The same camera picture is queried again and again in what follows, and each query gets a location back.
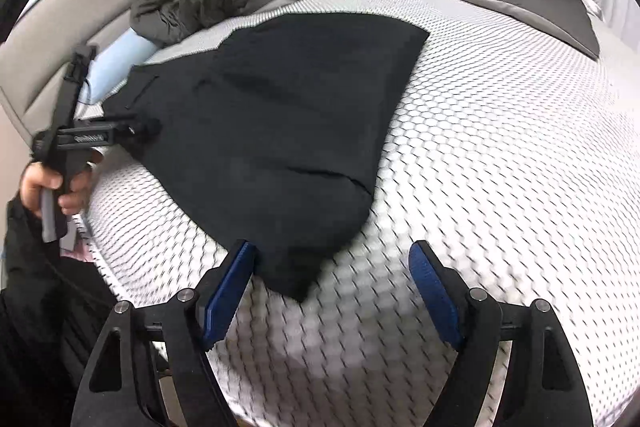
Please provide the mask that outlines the person's left forearm black sleeve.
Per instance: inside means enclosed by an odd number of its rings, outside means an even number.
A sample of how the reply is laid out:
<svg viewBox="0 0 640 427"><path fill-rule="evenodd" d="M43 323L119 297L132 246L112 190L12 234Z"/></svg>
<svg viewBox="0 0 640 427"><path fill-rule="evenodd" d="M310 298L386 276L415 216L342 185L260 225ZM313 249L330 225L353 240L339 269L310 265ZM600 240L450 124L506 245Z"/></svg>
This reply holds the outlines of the person's left forearm black sleeve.
<svg viewBox="0 0 640 427"><path fill-rule="evenodd" d="M91 351L116 299L96 266L60 255L18 197L6 207L1 424L68 426Z"/></svg>

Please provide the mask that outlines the person's left hand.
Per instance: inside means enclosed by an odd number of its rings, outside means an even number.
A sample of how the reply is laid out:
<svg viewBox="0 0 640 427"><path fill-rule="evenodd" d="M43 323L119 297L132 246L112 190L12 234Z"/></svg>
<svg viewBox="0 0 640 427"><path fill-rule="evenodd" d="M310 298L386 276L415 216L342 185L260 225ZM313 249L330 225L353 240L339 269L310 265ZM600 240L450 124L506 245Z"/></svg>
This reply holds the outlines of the person's left hand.
<svg viewBox="0 0 640 427"><path fill-rule="evenodd" d="M87 207L93 177L93 167L99 165L104 156L99 150L92 150L84 168L70 180L70 189L58 198L58 205L65 216L77 215ZM41 193L55 191L63 185L63 177L41 162L29 164L21 177L20 199L23 206L37 218L42 217Z"/></svg>

